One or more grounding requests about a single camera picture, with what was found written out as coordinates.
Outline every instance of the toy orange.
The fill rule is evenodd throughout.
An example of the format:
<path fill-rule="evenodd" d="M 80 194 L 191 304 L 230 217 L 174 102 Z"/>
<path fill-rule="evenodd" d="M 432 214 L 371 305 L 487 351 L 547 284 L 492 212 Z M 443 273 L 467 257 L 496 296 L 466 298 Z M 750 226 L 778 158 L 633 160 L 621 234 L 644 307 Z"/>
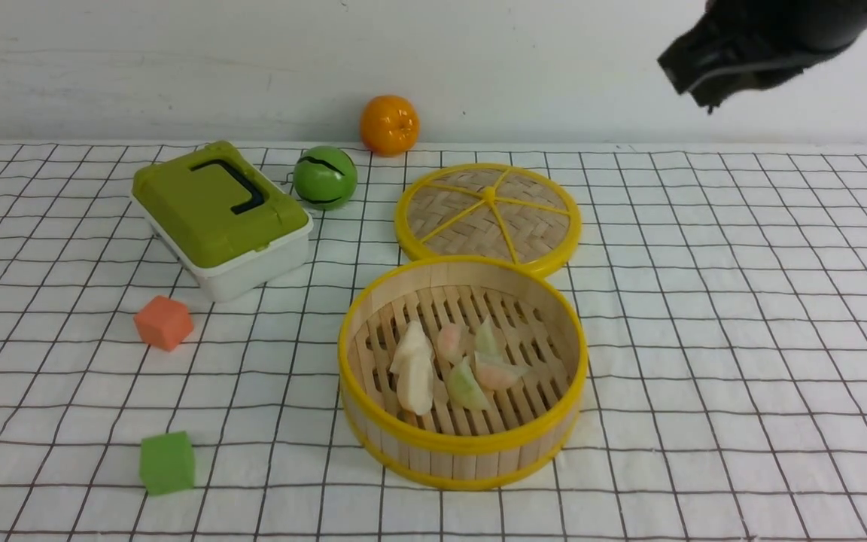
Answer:
<path fill-rule="evenodd" d="M 400 96 L 371 99 L 360 117 L 360 140 L 381 157 L 396 157 L 409 151 L 419 135 L 417 112 Z"/>

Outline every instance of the orange foam cube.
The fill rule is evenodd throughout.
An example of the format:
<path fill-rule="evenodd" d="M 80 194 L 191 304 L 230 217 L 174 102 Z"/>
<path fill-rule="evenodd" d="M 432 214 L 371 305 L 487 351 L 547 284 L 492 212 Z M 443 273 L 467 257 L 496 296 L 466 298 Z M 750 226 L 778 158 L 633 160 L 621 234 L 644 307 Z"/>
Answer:
<path fill-rule="evenodd" d="M 133 316 L 143 343 L 172 352 L 193 332 L 193 319 L 185 305 L 157 295 Z"/>

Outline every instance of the grid tablecloth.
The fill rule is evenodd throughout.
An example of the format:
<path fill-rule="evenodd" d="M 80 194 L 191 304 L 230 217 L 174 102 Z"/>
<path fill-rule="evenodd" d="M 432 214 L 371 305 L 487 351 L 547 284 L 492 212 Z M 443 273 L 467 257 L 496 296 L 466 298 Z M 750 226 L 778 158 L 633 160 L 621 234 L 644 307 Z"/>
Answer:
<path fill-rule="evenodd" d="M 350 148 L 357 194 L 309 262 L 211 305 L 130 206 L 195 144 L 0 144 L 0 540 L 867 539 L 867 150 Z M 289 188 L 303 145 L 240 145 Z M 335 339 L 405 262 L 407 183 L 509 163 L 557 181 L 582 244 L 549 278 L 591 358 L 565 450 L 499 491 L 383 470 L 338 414 Z M 190 307 L 171 354 L 152 296 Z M 186 430 L 196 489 L 149 498 L 138 442 Z"/>

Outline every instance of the lid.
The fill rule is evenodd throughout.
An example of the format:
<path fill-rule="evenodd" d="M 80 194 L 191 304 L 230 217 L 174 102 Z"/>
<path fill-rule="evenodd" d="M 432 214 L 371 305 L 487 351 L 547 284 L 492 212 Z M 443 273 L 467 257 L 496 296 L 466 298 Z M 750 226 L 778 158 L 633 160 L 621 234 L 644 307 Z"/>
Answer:
<path fill-rule="evenodd" d="M 581 213 L 561 186 L 536 172 L 465 164 L 414 182 L 397 203 L 394 226 L 412 260 L 474 254 L 547 276 L 577 248 Z"/>
<path fill-rule="evenodd" d="M 262 250 L 309 222 L 295 199 L 225 141 L 140 169 L 132 193 L 202 268 Z"/>

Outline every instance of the white container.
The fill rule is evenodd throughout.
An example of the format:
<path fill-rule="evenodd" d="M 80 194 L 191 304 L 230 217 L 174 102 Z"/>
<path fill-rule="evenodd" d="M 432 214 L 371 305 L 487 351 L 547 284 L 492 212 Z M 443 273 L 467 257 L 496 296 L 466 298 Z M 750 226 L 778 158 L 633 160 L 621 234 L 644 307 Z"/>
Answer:
<path fill-rule="evenodd" d="M 303 209 L 307 218 L 306 226 L 279 237 L 261 251 L 248 251 L 216 267 L 203 268 L 193 265 L 190 258 L 183 253 L 172 237 L 169 237 L 154 216 L 149 214 L 131 193 L 129 198 L 138 206 L 142 216 L 145 216 L 159 237 L 166 241 L 166 246 L 179 258 L 183 267 L 193 274 L 199 287 L 213 303 L 236 299 L 245 292 L 251 291 L 252 288 L 306 263 L 306 256 L 309 254 L 309 234 L 313 230 L 313 217 L 306 209 Z"/>

